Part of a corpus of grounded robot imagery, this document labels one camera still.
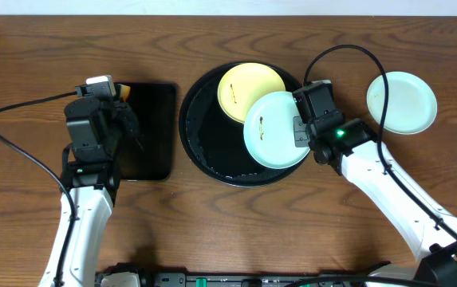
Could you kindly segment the green yellow sponge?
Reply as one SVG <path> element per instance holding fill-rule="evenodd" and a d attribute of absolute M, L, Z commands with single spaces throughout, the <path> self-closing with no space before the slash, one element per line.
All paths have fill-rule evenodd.
<path fill-rule="evenodd" d="M 117 96 L 121 101 L 125 102 L 130 95 L 131 87 L 123 84 L 115 84 L 115 88 Z"/>

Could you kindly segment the mint plate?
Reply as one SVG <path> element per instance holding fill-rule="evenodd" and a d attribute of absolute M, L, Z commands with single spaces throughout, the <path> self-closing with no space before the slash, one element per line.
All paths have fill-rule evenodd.
<path fill-rule="evenodd" d="M 384 129 L 396 134 L 412 135 L 428 129 L 438 112 L 437 99 L 430 86 L 411 73 L 386 73 L 388 108 Z"/>
<path fill-rule="evenodd" d="M 251 157 L 264 167 L 284 169 L 301 162 L 309 147 L 297 147 L 294 117 L 299 116 L 291 92 L 272 92 L 251 107 L 243 139 Z"/>

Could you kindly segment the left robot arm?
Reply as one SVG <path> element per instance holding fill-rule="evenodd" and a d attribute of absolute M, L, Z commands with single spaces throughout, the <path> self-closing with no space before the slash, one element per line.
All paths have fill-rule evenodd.
<path fill-rule="evenodd" d="M 125 100 L 84 97 L 65 107 L 72 142 L 62 162 L 61 217 L 42 286 L 92 286 L 100 244 L 120 185 L 117 155 L 140 132 Z"/>

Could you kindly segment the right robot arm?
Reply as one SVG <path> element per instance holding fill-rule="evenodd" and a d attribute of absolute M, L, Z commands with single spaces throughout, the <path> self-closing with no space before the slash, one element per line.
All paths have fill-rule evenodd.
<path fill-rule="evenodd" d="M 293 98 L 299 111 L 297 145 L 309 147 L 317 163 L 328 164 L 362 190 L 419 263 L 415 268 L 382 263 L 370 276 L 457 286 L 457 218 L 407 174 L 363 120 L 345 120 L 330 81 L 314 81 L 294 91 Z"/>

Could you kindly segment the black rectangular tray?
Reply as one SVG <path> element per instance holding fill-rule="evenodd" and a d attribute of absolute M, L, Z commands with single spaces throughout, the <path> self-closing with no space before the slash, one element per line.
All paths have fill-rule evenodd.
<path fill-rule="evenodd" d="M 127 102 L 140 134 L 123 142 L 118 163 L 123 180 L 165 180 L 171 174 L 175 146 L 177 88 L 168 83 L 127 82 Z"/>

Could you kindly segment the black round tray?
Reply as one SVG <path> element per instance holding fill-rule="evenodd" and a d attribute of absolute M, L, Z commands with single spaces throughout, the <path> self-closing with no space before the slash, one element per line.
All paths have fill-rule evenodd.
<path fill-rule="evenodd" d="M 236 187 L 260 187 L 284 179 L 301 164 L 272 169 L 247 151 L 243 124 L 226 115 L 217 100 L 222 77 L 239 64 L 220 65 L 191 86 L 179 112 L 179 136 L 191 161 L 209 177 Z"/>

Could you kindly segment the yellow plate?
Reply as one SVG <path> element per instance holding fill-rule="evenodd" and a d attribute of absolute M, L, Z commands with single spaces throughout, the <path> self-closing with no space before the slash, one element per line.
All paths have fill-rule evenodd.
<path fill-rule="evenodd" d="M 217 100 L 232 120 L 244 123 L 254 103 L 272 92 L 285 91 L 281 76 L 271 67 L 249 62 L 229 69 L 221 78 Z"/>

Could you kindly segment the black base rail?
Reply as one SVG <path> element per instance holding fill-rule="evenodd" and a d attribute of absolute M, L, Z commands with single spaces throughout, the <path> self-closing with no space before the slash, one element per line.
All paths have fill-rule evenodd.
<path fill-rule="evenodd" d="M 111 280 L 111 275 L 121 273 L 96 275 L 94 286 L 136 286 L 134 281 L 128 279 Z M 186 274 L 186 273 L 154 273 L 136 274 L 139 285 L 143 287 L 282 287 L 296 281 L 304 281 L 311 276 L 270 276 L 270 275 L 212 275 L 212 274 Z M 320 287 L 349 287 L 363 286 L 362 283 L 350 283 L 348 281 L 326 281 L 305 286 Z"/>

